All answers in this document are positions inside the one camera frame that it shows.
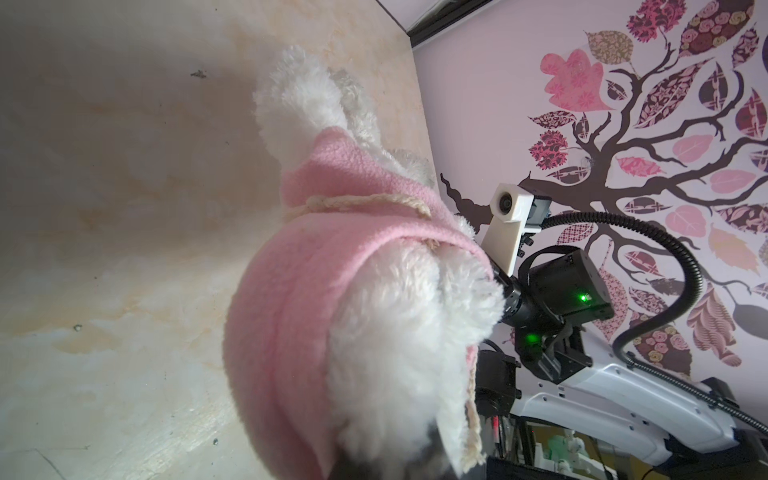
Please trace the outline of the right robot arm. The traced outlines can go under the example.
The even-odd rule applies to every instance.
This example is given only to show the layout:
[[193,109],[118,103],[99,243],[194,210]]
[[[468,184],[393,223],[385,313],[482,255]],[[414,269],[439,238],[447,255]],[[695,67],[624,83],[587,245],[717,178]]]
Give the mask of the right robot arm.
[[586,324],[615,313],[608,287],[579,248],[547,249],[518,277],[496,268],[502,321],[515,352],[488,343],[477,360],[475,405],[485,418],[512,416],[605,441],[672,479],[763,479],[767,434],[737,410],[727,386],[701,386],[655,371],[620,349],[587,345]]

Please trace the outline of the white teddy bear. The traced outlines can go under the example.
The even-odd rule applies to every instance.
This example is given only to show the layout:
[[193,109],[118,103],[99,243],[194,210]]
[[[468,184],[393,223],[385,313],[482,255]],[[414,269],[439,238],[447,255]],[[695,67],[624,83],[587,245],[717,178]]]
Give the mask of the white teddy bear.
[[[357,81],[303,49],[274,58],[254,101],[281,185],[321,132],[339,128],[382,168],[438,194],[426,163],[383,147]],[[458,247],[394,240],[376,250],[342,295],[328,333],[335,460],[322,479],[457,479],[481,463],[477,353],[503,308],[492,267]]]

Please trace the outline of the pink teddy hoodie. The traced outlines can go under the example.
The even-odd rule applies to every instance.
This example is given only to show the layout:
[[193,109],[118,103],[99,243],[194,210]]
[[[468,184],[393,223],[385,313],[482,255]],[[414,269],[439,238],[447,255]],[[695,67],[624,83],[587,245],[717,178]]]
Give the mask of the pink teddy hoodie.
[[224,364],[251,443],[278,479],[322,479],[335,460],[327,339],[365,261],[394,240],[433,240],[486,254],[432,189],[385,170],[339,128],[282,177],[299,210],[256,253],[232,298]]

